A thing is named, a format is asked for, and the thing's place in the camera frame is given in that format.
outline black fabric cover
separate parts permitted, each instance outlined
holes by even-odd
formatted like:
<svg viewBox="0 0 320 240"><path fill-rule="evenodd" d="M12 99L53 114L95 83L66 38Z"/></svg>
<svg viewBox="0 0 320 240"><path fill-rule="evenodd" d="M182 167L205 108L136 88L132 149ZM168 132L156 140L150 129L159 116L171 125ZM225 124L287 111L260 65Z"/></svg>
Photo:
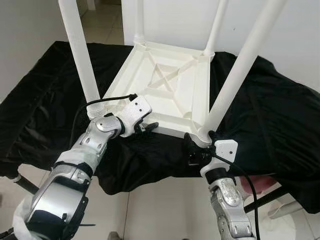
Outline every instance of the black fabric cover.
<svg viewBox="0 0 320 240"><path fill-rule="evenodd" d="M132 47L90 43L88 49L102 97ZM210 107L235 60L216 53ZM0 105L0 175L16 176L21 163L48 170L67 149L75 111L84 103L70 46L55 42ZM76 134L88 123L84 112ZM319 123L320 95L258 57L217 133L238 142L235 162L248 174L272 175L309 213L317 213ZM183 139L150 133L111 140L95 174L107 194L116 194L168 176L200 177L199 171L188 166Z"/></svg>

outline tiled floor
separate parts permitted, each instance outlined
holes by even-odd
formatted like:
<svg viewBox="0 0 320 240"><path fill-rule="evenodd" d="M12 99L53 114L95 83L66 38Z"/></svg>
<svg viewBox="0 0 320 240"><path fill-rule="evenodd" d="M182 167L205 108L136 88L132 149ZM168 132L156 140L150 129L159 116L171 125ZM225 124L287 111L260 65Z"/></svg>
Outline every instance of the tiled floor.
<svg viewBox="0 0 320 240"><path fill-rule="evenodd" d="M118 3L119 0L105 0ZM88 43L123 45L121 6L101 4L96 11L88 11L82 18ZM20 171L39 185L47 173L22 165ZM11 227L13 212L25 190L6 178L0 179L0 232ZM210 205L208 185L202 178L169 177L157 183L138 187L129 193L107 195L93 178L87 193L89 203L82 223L96 224L80 227L73 239L107 239L110 231L117 231L125 240L213 240L220 239L217 220ZM280 199L291 201L289 196ZM320 239L320 214L310 215L304 210L271 220L270 209L281 203L274 201L259 208L260 235L263 240ZM249 218L254 223L253 212Z"/></svg>
<svg viewBox="0 0 320 240"><path fill-rule="evenodd" d="M87 11L81 22L87 43L124 44L121 5L101 3L95 11Z"/></svg>

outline black wire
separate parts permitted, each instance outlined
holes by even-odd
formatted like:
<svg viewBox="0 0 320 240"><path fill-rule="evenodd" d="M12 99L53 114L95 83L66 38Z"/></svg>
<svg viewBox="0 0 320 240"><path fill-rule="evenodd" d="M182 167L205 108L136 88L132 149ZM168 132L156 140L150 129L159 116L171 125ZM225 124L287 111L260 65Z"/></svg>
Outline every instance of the black wire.
<svg viewBox="0 0 320 240"><path fill-rule="evenodd" d="M70 140L69 140L69 149L70 149L70 148L72 147L72 145L73 145L73 141L74 141L74 137L75 137L74 135L75 135L75 127L76 127L77 117L78 117L79 113L80 113L82 110L84 110L87 106L89 106L89 105L91 105L91 104L101 103L101 102L135 98L136 96L137 96L137 95L135 95L135 94L130 94L130 95L126 95L126 96L117 96L117 97L102 98L102 99L90 101L90 102L82 105L81 107L79 107L79 109L76 111L76 113L75 113L75 115L74 115L74 119L73 119L73 124L72 124L72 129L71 129L71 134L70 134Z"/></svg>
<svg viewBox="0 0 320 240"><path fill-rule="evenodd" d="M259 231L259 219L258 219L258 204L257 204L257 193L256 193L256 189L254 187L254 184L252 183L250 177L248 176L248 174L242 170L241 167L239 167L238 165L236 165L235 163L228 161L227 159L224 159L221 156L218 156L217 154L214 154L214 157L221 160L222 162L229 164L230 166L232 166L233 168L235 168L238 172L240 172L245 179L248 181L251 190L252 190L252 194L253 194L253 204L254 204L254 224L255 224L255 233L256 233L256 239L260 240L260 231Z"/></svg>

